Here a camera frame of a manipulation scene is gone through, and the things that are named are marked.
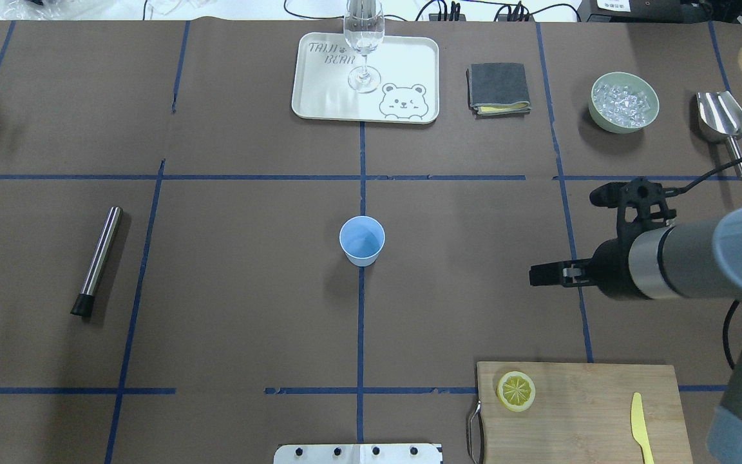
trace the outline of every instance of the metal handle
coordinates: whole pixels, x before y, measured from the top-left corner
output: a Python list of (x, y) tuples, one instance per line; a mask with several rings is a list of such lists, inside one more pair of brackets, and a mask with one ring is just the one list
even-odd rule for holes
[(474, 410), (471, 411), (471, 413), (468, 415), (468, 421), (466, 421), (466, 448), (468, 449), (468, 457), (471, 458), (471, 462), (474, 464), (480, 464), (476, 458), (474, 458), (474, 450), (472, 447), (474, 447), (474, 437), (471, 435), (471, 429), (473, 428), (472, 425), (474, 424), (474, 417), (477, 417), (477, 415), (480, 415), (480, 410), (482, 409), (482, 402), (480, 400), (477, 400), (477, 404), (474, 405)]
[(102, 275), (102, 270), (105, 268), (105, 261), (107, 261), (108, 253), (111, 251), (111, 244), (116, 235), (116, 229), (119, 225), (121, 215), (122, 208), (119, 208), (118, 206), (112, 206), (108, 211), (105, 226), (102, 227), (102, 233), (99, 235), (97, 248), (93, 251), (93, 258), (91, 258), (91, 266), (88, 268), (88, 275), (85, 276), (85, 283), (82, 285), (82, 291), (80, 291), (79, 297), (77, 298), (76, 303), (74, 303), (70, 314), (80, 315), (82, 317), (89, 317), (91, 315), (94, 296), (95, 293), (97, 293), (97, 287), (99, 287), (99, 278)]
[[(740, 153), (740, 147), (737, 144), (736, 138), (727, 138), (727, 149), (729, 149), (729, 156), (732, 161), (735, 161), (738, 158), (742, 158), (742, 153)], [(742, 163), (734, 166), (734, 173), (736, 173), (737, 177), (739, 177), (739, 179), (742, 181)]]

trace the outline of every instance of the wooden cutting board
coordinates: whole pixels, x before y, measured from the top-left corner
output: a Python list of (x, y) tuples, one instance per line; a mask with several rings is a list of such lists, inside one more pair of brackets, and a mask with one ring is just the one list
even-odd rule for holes
[[(504, 373), (521, 371), (537, 397), (524, 412), (497, 398)], [(484, 464), (643, 462), (631, 436), (631, 396), (643, 412), (656, 464), (692, 464), (692, 451), (672, 366), (556, 362), (477, 362)]]

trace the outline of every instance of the yellow knife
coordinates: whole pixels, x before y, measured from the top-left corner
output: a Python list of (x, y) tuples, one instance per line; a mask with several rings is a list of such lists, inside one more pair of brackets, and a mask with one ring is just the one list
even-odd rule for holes
[(643, 416), (643, 399), (640, 393), (631, 397), (631, 435), (643, 449), (643, 462), (654, 464), (651, 458), (651, 446), (649, 445), (649, 434), (645, 431), (645, 417)]

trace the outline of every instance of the robotic arm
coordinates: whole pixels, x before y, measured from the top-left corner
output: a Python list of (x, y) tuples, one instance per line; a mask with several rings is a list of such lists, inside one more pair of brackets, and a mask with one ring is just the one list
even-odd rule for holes
[[(595, 189), (591, 203), (616, 208), (618, 237), (590, 259), (533, 266), (531, 285), (597, 285), (615, 300), (728, 297), (742, 302), (742, 209), (725, 217), (674, 224), (666, 205), (685, 189), (663, 188), (638, 177)], [(636, 218), (626, 220), (628, 209)], [(742, 353), (716, 409), (707, 440), (723, 464), (742, 463)]]

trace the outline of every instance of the glass base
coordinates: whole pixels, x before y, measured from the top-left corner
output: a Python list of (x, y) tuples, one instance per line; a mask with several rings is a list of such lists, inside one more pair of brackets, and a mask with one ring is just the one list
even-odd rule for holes
[(363, 76), (363, 67), (358, 66), (348, 73), (348, 85), (359, 93), (373, 92), (379, 87), (379, 71), (372, 66), (366, 66), (368, 73)]

